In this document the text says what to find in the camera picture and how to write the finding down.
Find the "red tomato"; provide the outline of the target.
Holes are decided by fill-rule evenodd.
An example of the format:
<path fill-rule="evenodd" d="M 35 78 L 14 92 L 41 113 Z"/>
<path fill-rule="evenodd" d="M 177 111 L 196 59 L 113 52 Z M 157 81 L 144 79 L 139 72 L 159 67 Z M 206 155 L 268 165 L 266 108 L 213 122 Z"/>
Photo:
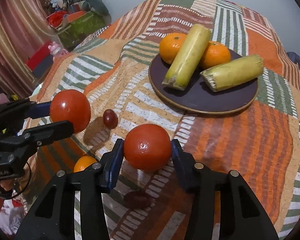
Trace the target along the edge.
<path fill-rule="evenodd" d="M 156 124 L 141 124 L 125 137 L 123 152 L 129 165 L 145 172 L 163 168 L 172 155 L 169 134 Z"/>
<path fill-rule="evenodd" d="M 69 121 L 74 127 L 74 133 L 87 128 L 91 119 L 91 107 L 87 97 L 74 89 L 57 93 L 50 105 L 52 122 Z"/>

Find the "yellow sugarcane piece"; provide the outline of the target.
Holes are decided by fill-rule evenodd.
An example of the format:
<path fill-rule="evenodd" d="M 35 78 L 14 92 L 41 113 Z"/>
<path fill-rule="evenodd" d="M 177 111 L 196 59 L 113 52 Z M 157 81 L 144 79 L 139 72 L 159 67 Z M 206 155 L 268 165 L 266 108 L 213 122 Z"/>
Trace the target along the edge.
<path fill-rule="evenodd" d="M 194 24 L 191 27 L 162 85 L 185 90 L 209 44 L 210 36 L 211 31 L 201 24 Z"/>
<path fill-rule="evenodd" d="M 263 68 L 263 59 L 255 54 L 208 68 L 200 75 L 213 92 L 219 92 L 254 80 Z"/>

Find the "red box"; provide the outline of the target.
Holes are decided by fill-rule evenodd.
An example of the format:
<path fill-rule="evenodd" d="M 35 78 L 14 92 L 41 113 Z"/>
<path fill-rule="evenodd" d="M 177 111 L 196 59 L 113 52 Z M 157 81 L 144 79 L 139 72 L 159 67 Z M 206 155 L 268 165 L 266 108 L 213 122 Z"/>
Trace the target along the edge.
<path fill-rule="evenodd" d="M 53 64 L 53 56 L 51 55 L 49 49 L 51 44 L 51 40 L 45 42 L 43 46 L 40 47 L 39 50 L 36 51 L 26 63 L 33 75 L 39 80 L 45 79 Z"/>

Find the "pink toy bottle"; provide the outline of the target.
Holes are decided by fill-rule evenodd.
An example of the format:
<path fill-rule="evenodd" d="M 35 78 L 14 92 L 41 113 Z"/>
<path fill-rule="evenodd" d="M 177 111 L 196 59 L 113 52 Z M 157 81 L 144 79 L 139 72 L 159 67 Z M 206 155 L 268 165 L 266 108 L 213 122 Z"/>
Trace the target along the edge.
<path fill-rule="evenodd" d="M 56 42 L 50 43 L 48 45 L 48 49 L 50 51 L 50 54 L 53 57 L 63 56 L 63 55 L 66 55 L 68 53 L 68 51 L 66 49 L 64 49 L 60 44 L 58 44 Z"/>

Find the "green storage box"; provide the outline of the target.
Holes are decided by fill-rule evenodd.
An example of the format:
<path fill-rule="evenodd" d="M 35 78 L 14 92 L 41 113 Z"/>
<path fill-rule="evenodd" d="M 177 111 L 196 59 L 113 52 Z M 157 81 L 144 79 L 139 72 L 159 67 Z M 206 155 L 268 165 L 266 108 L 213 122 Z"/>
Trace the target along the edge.
<path fill-rule="evenodd" d="M 103 28 L 105 25 L 106 23 L 103 17 L 98 16 L 93 11 L 90 11 L 61 28 L 57 31 L 57 35 L 62 46 L 66 50 L 72 51 L 88 35 Z"/>

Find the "striped curtain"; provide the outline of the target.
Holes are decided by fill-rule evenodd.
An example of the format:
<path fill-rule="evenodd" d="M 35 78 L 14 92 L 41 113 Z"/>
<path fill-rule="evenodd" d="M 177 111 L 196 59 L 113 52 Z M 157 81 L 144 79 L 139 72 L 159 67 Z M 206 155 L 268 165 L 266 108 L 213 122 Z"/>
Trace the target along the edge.
<path fill-rule="evenodd" d="M 34 91 L 38 79 L 27 61 L 47 41 L 57 41 L 48 24 L 51 0 L 0 0 L 0 85 L 20 98 Z"/>

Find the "dark purple round plate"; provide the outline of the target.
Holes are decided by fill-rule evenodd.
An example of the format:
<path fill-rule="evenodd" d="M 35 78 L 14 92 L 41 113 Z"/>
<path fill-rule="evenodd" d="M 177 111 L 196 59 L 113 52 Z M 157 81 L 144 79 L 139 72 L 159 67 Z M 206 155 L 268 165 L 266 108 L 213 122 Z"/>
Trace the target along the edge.
<path fill-rule="evenodd" d="M 213 92 L 200 76 L 198 67 L 185 90 L 165 87 L 162 81 L 170 65 L 156 55 L 149 66 L 150 83 L 157 96 L 169 106 L 204 115 L 228 115 L 248 108 L 257 96 L 258 80 Z"/>

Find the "patchwork striped bedspread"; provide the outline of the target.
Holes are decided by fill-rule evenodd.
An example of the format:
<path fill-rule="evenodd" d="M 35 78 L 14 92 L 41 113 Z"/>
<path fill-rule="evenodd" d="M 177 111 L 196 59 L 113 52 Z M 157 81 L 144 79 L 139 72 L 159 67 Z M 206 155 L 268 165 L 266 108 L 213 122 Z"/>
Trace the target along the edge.
<path fill-rule="evenodd" d="M 195 23 L 209 28 L 214 41 L 239 55 L 257 54 L 264 61 L 257 97 L 238 115 L 190 114 L 166 105 L 152 89 L 148 68 L 159 42 L 166 34 L 188 32 Z M 300 71 L 270 22 L 258 12 L 225 0 L 146 0 L 57 59 L 38 101 L 49 101 L 64 89 L 87 96 L 91 122 L 85 131 L 41 147 L 30 159 L 25 209 L 58 170 L 72 172 L 77 159 L 86 154 L 101 158 L 131 129 L 150 123 L 166 129 L 212 170 L 236 169 L 280 239 L 299 220 Z M 115 129 L 103 123 L 106 109 L 117 114 Z"/>

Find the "left orange on plate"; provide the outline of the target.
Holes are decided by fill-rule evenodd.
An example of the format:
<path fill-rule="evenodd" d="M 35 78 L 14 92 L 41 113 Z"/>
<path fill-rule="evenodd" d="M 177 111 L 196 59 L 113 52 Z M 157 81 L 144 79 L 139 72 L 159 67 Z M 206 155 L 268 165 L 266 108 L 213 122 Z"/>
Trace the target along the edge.
<path fill-rule="evenodd" d="M 164 62 L 172 64 L 181 45 L 183 44 L 186 34 L 171 33 L 166 35 L 159 44 L 159 54 Z"/>

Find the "orange on plate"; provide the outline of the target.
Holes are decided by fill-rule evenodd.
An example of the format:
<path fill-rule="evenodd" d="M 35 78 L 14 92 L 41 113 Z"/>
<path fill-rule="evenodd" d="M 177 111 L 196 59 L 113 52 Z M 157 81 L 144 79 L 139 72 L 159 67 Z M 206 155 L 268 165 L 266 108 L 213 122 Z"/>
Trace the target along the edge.
<path fill-rule="evenodd" d="M 186 34 L 171 33 L 166 35 L 159 44 L 159 54 L 164 62 L 172 64 L 181 45 L 183 44 Z"/>
<path fill-rule="evenodd" d="M 209 41 L 199 65 L 203 69 L 207 69 L 219 64 L 227 63 L 230 60 L 231 54 L 228 47 L 216 41 Z"/>

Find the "right orange on plate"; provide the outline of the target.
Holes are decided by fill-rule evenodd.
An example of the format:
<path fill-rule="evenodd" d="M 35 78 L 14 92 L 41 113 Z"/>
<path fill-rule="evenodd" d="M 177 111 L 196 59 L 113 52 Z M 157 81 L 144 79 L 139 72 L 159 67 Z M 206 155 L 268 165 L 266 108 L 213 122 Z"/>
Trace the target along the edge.
<path fill-rule="evenodd" d="M 207 69 L 219 64 L 227 63 L 230 60 L 231 54 L 228 47 L 216 41 L 209 41 L 199 65 L 203 69 Z"/>

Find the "blue bag beside bed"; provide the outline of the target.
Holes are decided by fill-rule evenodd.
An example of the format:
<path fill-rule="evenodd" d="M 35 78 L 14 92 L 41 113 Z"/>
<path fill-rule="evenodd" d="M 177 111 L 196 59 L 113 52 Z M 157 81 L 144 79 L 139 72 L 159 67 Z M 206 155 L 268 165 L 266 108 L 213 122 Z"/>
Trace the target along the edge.
<path fill-rule="evenodd" d="M 290 61 L 292 61 L 293 64 L 296 65 L 298 69 L 300 69 L 300 56 L 293 51 L 288 51 L 287 56 L 290 59 Z"/>

